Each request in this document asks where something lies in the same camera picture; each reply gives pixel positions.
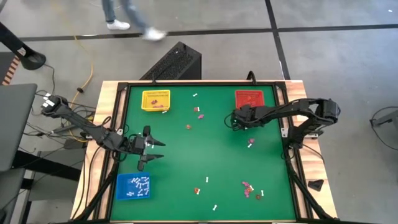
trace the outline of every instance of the person's leg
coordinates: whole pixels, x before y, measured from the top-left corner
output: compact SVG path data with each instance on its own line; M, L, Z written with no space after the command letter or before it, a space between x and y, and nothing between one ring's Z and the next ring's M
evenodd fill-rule
M114 0L101 0L102 9L105 14L106 26L108 27L108 29L119 30L126 30L130 28L130 24L128 24L127 22L120 22L116 19L116 16L114 15L113 1Z
M120 0L120 3L129 17L130 21L133 22L139 30L144 34L143 38L146 40L161 40L166 36L166 32L159 31L151 26L148 26L139 14L132 0Z

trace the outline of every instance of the red basket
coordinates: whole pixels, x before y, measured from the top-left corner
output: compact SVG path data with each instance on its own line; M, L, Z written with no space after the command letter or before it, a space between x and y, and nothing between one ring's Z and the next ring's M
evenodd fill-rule
M264 106L264 96L261 90L236 90L235 103L236 109L247 104L251 107Z

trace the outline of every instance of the green table surface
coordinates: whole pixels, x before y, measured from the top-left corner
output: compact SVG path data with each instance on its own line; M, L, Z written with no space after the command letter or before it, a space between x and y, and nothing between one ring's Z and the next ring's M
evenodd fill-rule
M141 109L142 91L170 90L167 113ZM150 198L114 199L111 220L295 220L285 162L281 159L279 124L232 131L224 118L235 109L235 90L262 90L267 106L275 106L271 86L134 86L128 102L126 136L151 126L154 138L166 146L148 149L164 157L150 161ZM200 112L193 108L199 106ZM248 139L255 143L248 148ZM137 172L130 155L118 173ZM246 181L254 188L244 195ZM194 188L200 189L199 195ZM264 191L264 196L256 199Z

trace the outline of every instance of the black computer tower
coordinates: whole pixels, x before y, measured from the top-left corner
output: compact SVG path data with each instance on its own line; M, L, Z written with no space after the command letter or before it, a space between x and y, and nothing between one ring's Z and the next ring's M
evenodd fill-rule
M201 80L201 53L174 45L140 80Z

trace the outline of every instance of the yellow basket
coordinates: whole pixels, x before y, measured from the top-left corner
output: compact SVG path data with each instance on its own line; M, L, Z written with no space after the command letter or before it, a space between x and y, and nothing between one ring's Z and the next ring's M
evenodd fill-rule
M144 111L168 111L170 109L170 90L143 91L141 109Z

